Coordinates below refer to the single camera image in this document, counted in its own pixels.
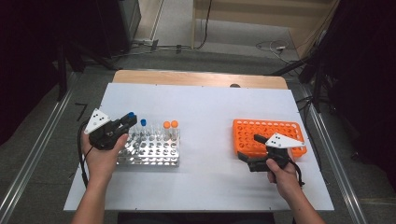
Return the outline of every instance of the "orange cap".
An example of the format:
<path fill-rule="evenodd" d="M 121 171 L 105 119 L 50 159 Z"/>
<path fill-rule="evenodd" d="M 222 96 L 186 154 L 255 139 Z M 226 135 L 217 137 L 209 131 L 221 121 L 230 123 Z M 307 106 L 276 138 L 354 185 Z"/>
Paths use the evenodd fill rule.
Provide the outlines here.
<path fill-rule="evenodd" d="M 163 123 L 163 127 L 165 129 L 169 129 L 171 127 L 171 123 L 169 121 L 166 121 L 166 122 Z"/>
<path fill-rule="evenodd" d="M 178 126 L 177 120 L 172 120 L 171 125 L 172 125 L 172 128 L 177 128 L 177 126 Z"/>

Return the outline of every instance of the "test tube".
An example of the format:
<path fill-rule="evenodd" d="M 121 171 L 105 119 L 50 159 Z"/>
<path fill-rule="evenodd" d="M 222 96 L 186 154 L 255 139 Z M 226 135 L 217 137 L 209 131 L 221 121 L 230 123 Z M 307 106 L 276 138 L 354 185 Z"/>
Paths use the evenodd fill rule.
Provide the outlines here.
<path fill-rule="evenodd" d="M 141 119 L 140 124 L 142 125 L 142 130 L 140 131 L 141 139 L 142 141 L 146 141 L 148 139 L 148 130 L 146 128 L 147 122 L 145 119 Z"/>
<path fill-rule="evenodd" d="M 169 121 L 165 121 L 163 123 L 163 140 L 168 141 L 170 138 L 169 128 L 171 127 L 171 123 Z"/>
<path fill-rule="evenodd" d="M 140 130 L 137 127 L 137 125 L 134 126 L 134 135 L 133 135 L 133 137 L 134 137 L 134 140 L 136 142 L 140 141 Z"/>
<path fill-rule="evenodd" d="M 172 127 L 172 131 L 171 131 L 171 139 L 172 141 L 176 141 L 177 140 L 177 136 L 178 136 L 178 122 L 177 120 L 172 120 L 171 122 L 171 127 Z"/>
<path fill-rule="evenodd" d="M 160 124 L 157 124 L 157 127 L 155 128 L 155 137 L 157 141 L 163 140 L 163 132 L 162 132 L 162 128 L 160 127 Z"/>
<path fill-rule="evenodd" d="M 155 133 L 154 125 L 151 124 L 150 128 L 149 128 L 149 131 L 148 131 L 148 140 L 149 141 L 154 141 L 155 135 L 156 135 L 156 133 Z"/>

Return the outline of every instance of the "black curtain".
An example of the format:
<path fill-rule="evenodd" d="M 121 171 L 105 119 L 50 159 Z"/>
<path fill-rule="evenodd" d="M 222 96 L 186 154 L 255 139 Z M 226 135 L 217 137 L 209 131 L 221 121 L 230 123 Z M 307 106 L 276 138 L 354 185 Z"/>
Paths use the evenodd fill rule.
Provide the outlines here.
<path fill-rule="evenodd" d="M 396 189 L 396 2 L 342 0 L 337 17 L 342 22 L 330 26 L 320 53 L 325 74 L 336 80 L 329 97 L 355 133 L 355 149 Z"/>
<path fill-rule="evenodd" d="M 51 12 L 36 1 L 2 1 L 0 145 L 58 82 Z"/>

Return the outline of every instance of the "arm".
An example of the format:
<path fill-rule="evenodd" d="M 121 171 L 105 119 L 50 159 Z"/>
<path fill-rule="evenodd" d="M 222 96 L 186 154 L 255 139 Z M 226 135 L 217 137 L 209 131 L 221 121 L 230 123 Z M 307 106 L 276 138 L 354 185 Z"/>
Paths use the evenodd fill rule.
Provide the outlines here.
<path fill-rule="evenodd" d="M 82 150 L 87 155 L 90 181 L 73 217 L 73 224 L 103 223 L 105 213 L 105 197 L 107 185 L 116 169 L 117 156 L 125 146 L 128 134 L 119 138 L 111 150 L 98 150 L 90 145 L 89 136 L 82 134 Z"/>
<path fill-rule="evenodd" d="M 268 173 L 268 179 L 271 183 L 276 183 L 277 190 L 288 203 L 296 223 L 325 223 L 300 188 L 294 166 L 289 163 L 282 170 L 271 159 L 267 165 L 272 171 Z"/>

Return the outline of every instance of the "black stand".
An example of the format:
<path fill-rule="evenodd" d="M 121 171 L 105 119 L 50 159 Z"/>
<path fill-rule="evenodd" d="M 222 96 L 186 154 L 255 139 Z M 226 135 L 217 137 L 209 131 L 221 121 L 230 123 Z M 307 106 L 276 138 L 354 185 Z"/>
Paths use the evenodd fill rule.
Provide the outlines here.
<path fill-rule="evenodd" d="M 58 41 L 58 74 L 59 74 L 59 95 L 58 101 L 64 98 L 67 92 L 67 79 L 66 79 L 66 59 L 70 62 L 70 65 L 75 72 L 83 72 L 85 69 L 85 63 L 81 59 L 81 54 L 84 54 L 92 58 L 97 63 L 101 64 L 108 70 L 118 71 L 122 68 L 115 67 L 113 64 L 108 63 L 103 58 L 89 49 L 84 48 L 77 42 L 68 41 L 61 38 Z"/>
<path fill-rule="evenodd" d="M 288 66 L 271 74 L 272 76 L 282 76 L 285 73 L 288 73 L 289 71 L 306 64 L 306 66 L 303 69 L 303 72 L 298 76 L 298 78 L 301 83 L 308 83 L 309 80 L 311 80 L 313 76 L 315 76 L 315 85 L 314 85 L 314 93 L 312 96 L 313 97 L 312 103 L 318 113 L 320 113 L 320 109 L 318 106 L 319 97 L 320 97 L 320 88 L 325 78 L 325 72 L 324 72 L 324 68 L 326 66 L 325 52 L 327 51 L 327 48 L 332 47 L 332 38 L 338 32 L 340 25 L 347 17 L 349 9 L 352 7 L 354 7 L 353 3 L 349 3 L 348 1 L 340 1 L 340 4 L 338 5 L 337 9 L 334 12 L 332 22 L 329 25 L 329 28 L 327 29 L 326 35 L 323 36 L 318 47 L 313 51 L 313 53 L 310 56 L 303 58 L 298 62 L 291 63 Z"/>

